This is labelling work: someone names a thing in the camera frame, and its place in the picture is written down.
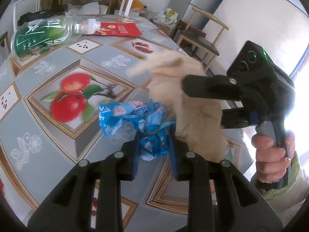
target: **crumpled blue snack bag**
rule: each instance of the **crumpled blue snack bag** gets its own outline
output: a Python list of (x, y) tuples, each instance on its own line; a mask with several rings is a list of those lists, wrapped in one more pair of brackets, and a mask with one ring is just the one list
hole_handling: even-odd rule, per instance
[(130, 121), (135, 130), (143, 132), (140, 140), (141, 157), (152, 160), (159, 156), (168, 155), (167, 134), (169, 126), (175, 124), (172, 117), (166, 117), (166, 107), (159, 102), (148, 104), (140, 101), (128, 103), (112, 102), (100, 104), (99, 123), (106, 137), (114, 135), (121, 127), (122, 121)]

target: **red snack package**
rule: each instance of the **red snack package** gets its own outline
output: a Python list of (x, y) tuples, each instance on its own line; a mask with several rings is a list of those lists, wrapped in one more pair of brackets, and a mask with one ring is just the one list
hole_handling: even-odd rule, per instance
[(142, 33), (135, 23), (102, 22), (101, 29), (94, 35), (103, 36), (140, 36)]

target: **camera lens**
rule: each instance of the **camera lens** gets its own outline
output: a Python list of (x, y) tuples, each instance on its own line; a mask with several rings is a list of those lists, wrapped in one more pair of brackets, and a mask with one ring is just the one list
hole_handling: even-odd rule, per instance
[(247, 58), (250, 63), (255, 63), (256, 62), (256, 54), (254, 51), (248, 51)]
[(240, 61), (240, 64), (238, 65), (238, 70), (240, 72), (249, 71), (249, 66), (245, 61)]

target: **beige cloth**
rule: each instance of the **beige cloth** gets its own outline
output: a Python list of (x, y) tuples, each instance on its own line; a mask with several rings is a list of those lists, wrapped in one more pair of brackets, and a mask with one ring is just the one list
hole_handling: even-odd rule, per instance
[(129, 77), (152, 72), (149, 97), (167, 107), (176, 117), (176, 137), (206, 160), (220, 162), (228, 144), (220, 128), (220, 101), (190, 98), (182, 91), (181, 81), (188, 75), (205, 76), (197, 60), (181, 53), (166, 51), (127, 70)]

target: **chair backrest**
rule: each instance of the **chair backrest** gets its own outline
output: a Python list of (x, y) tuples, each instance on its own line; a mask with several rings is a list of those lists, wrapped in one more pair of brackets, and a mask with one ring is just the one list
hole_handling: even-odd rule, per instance
[(217, 17), (215, 17), (213, 14), (209, 13), (209, 12), (206, 12), (206, 11), (203, 11), (197, 7), (192, 7), (192, 9), (194, 10), (194, 13), (193, 15), (191, 16), (187, 26), (186, 26), (186, 30), (189, 29), (192, 21), (193, 21), (193, 18), (195, 16), (195, 13), (198, 12), (200, 14), (202, 14), (203, 16), (209, 18), (210, 20), (216, 22), (217, 24), (221, 25), (222, 26), (222, 29), (220, 30), (219, 34), (217, 35), (216, 39), (214, 40), (213, 44), (215, 45), (217, 43), (217, 41), (219, 40), (220, 36), (222, 35), (223, 31), (225, 29), (229, 30), (229, 27), (226, 26), (222, 21), (220, 21)]

